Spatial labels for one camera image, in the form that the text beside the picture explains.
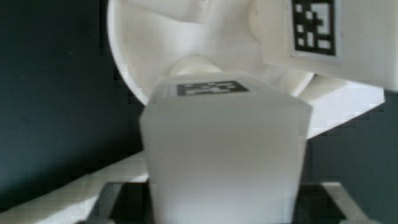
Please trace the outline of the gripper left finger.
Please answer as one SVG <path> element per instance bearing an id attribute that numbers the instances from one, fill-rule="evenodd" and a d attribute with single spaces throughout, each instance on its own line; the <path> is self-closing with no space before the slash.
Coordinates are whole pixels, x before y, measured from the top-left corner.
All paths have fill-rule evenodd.
<path id="1" fill-rule="evenodd" d="M 147 183 L 109 182 L 76 224 L 150 224 Z"/>

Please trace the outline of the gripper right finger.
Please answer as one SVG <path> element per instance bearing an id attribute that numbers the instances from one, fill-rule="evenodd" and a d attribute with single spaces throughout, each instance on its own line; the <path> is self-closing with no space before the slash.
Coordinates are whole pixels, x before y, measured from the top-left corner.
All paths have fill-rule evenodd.
<path id="1" fill-rule="evenodd" d="M 365 215 L 339 182 L 305 184 L 299 203 L 310 224 L 379 224 Z"/>

